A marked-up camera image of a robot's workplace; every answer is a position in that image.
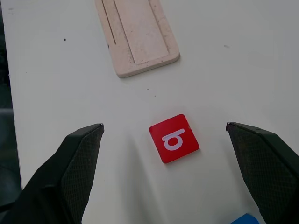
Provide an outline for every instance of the red square tile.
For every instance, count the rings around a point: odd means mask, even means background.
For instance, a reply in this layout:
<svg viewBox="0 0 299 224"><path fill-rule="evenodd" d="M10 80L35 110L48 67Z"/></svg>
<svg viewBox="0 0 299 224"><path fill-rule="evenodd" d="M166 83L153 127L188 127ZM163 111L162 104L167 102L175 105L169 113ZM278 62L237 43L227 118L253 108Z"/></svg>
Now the red square tile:
<svg viewBox="0 0 299 224"><path fill-rule="evenodd" d="M199 144L183 114L149 128L163 163L172 162L199 149Z"/></svg>

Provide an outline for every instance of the dark floor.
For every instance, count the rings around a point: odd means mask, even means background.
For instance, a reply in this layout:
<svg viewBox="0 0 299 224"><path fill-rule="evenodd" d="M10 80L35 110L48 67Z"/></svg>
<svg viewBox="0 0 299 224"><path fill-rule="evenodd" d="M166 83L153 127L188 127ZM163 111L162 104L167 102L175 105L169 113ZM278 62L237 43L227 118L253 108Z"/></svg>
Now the dark floor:
<svg viewBox="0 0 299 224"><path fill-rule="evenodd" d="M2 14L0 15L0 208L16 200L21 192L21 178L14 113L9 86Z"/></svg>

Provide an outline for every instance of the blue object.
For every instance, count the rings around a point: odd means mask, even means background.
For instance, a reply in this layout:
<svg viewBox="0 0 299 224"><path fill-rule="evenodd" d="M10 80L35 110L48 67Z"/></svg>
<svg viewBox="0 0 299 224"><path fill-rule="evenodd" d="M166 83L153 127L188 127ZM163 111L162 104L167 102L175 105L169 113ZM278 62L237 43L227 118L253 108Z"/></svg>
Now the blue object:
<svg viewBox="0 0 299 224"><path fill-rule="evenodd" d="M241 218L238 218L231 224L259 224L256 218L250 214L245 214Z"/></svg>

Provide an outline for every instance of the wooden board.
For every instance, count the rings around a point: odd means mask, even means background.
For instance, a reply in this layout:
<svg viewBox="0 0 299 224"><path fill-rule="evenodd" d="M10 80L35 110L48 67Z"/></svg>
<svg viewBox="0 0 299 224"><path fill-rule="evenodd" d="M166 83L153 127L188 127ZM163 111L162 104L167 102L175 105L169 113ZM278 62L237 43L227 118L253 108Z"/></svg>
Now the wooden board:
<svg viewBox="0 0 299 224"><path fill-rule="evenodd" d="M178 45L159 0L95 2L119 77L178 60Z"/></svg>

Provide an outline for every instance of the white tabletop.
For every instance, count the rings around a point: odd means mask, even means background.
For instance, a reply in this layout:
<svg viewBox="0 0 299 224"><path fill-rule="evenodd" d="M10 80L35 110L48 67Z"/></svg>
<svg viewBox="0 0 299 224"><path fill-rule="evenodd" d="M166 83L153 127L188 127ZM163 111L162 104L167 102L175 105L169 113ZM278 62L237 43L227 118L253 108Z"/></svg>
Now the white tabletop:
<svg viewBox="0 0 299 224"><path fill-rule="evenodd" d="M161 3L181 59L119 79L93 0L2 0L23 186L66 135L104 123L83 223L261 221L225 126L299 153L299 1ZM200 152L164 165L149 127L180 113Z"/></svg>

